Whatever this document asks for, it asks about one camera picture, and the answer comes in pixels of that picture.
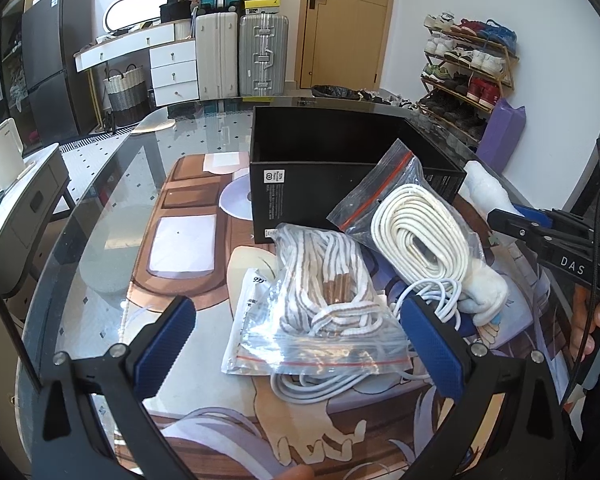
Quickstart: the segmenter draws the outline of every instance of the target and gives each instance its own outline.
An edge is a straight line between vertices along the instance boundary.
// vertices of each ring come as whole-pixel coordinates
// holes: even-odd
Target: blue gripper pad
[[[157,395],[195,325],[196,309],[184,299],[136,361],[134,393],[139,400]]]
[[[532,209],[530,207],[525,207],[523,205],[514,204],[514,208],[518,210],[518,212],[524,216],[527,220],[531,220],[532,222],[536,222],[541,227],[545,227],[547,229],[551,229],[554,226],[554,221],[551,220],[547,215],[543,212],[538,211],[537,209]]]
[[[400,324],[440,395],[453,399],[457,404],[464,392],[462,365],[412,297],[407,297],[402,302]]]

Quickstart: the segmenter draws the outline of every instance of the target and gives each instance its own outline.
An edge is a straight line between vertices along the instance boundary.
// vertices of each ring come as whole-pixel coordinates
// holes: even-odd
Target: metal bolt
[[[540,363],[544,362],[544,355],[539,350],[533,350],[531,352],[531,360],[535,363],[540,364]]]
[[[122,357],[126,354],[126,345],[122,343],[117,343],[109,348],[109,355],[111,357]]]
[[[66,361],[66,358],[66,352],[58,352],[56,355],[54,355],[54,364],[59,366]]]
[[[482,343],[474,343],[471,345],[471,353],[476,357],[484,357],[488,352],[488,348]]]

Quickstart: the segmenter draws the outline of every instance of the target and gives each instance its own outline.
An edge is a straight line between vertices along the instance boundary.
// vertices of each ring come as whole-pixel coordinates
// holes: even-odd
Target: white suitcase
[[[238,15],[216,12],[196,18],[200,100],[238,96]]]

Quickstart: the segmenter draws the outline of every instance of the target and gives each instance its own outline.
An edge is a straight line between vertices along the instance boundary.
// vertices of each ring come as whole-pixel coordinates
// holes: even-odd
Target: laundry basket
[[[104,85],[116,126],[139,123],[151,112],[142,67],[129,65],[125,73],[116,69],[110,70]]]

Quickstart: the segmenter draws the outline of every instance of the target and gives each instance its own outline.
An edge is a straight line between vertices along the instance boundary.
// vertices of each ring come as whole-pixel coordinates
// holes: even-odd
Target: refrigerator
[[[22,15],[25,80],[43,146],[96,125],[87,73],[77,73],[74,61],[93,41],[91,9],[91,0],[40,0]]]

